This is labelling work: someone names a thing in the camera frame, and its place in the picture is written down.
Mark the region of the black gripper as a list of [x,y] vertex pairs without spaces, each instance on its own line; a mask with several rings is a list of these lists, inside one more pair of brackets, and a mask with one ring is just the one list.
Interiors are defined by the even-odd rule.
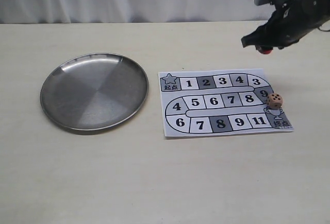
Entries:
[[329,21],[329,0],[297,0],[289,5],[279,19],[258,26],[241,38],[242,47],[272,47],[282,50]]

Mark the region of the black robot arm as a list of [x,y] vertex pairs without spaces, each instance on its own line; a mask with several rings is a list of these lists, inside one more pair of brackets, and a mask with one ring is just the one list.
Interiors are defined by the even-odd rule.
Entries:
[[275,7],[265,24],[241,38],[242,47],[254,46],[261,54],[296,44],[329,21],[329,0],[254,0],[254,3]]

